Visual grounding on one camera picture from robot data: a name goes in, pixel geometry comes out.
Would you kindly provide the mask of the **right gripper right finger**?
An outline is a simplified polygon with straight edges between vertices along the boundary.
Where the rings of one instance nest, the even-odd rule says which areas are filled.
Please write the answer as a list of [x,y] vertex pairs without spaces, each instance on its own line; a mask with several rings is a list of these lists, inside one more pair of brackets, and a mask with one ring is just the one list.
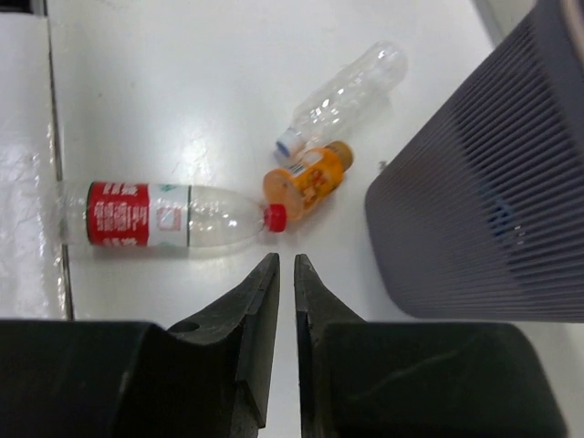
[[564,437],[547,375],[516,326],[368,322],[294,265],[306,437]]

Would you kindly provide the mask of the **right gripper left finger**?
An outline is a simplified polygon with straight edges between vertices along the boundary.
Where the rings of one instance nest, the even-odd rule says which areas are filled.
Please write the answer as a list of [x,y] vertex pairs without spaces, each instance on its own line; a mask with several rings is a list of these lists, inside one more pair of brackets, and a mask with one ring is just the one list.
[[4,437],[255,437],[266,425],[280,290],[266,255],[169,328],[1,323]]

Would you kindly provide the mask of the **red label bottle red cap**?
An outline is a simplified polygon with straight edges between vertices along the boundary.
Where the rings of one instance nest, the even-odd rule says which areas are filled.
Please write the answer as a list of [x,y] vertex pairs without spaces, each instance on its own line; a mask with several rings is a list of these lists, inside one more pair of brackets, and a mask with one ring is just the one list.
[[54,218],[68,246],[159,248],[215,256],[287,228],[286,208],[202,185],[59,182]]

